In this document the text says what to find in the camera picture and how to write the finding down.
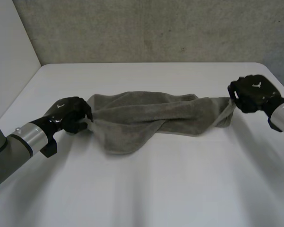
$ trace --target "table surface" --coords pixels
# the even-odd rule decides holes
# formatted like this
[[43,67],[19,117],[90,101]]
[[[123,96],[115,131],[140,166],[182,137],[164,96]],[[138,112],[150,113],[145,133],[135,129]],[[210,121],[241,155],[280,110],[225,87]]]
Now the table surface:
[[[258,63],[101,63],[43,66],[0,119],[8,135],[58,99],[160,91],[228,96]],[[284,227],[284,133],[264,113],[235,110],[228,128],[200,137],[154,135],[132,155],[105,154],[91,132],[55,135],[0,185],[0,227]]]

